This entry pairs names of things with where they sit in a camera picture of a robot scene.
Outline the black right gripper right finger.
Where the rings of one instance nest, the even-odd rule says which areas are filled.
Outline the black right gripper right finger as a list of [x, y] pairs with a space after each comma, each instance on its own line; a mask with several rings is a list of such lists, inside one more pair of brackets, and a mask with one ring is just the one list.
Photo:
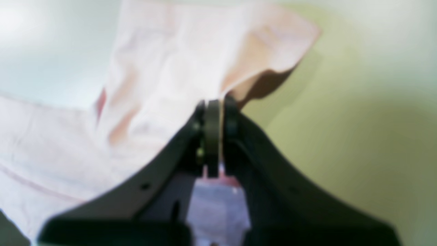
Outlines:
[[245, 192], [251, 228], [244, 246], [399, 246], [395, 229], [319, 188], [224, 101], [225, 173]]

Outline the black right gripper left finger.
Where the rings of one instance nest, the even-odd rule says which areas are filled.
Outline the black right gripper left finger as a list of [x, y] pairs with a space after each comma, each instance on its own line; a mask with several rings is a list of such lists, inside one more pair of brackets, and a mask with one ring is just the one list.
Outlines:
[[49, 219], [39, 246], [192, 246], [186, 223], [197, 178], [217, 178], [221, 103], [201, 101], [162, 151], [128, 180]]

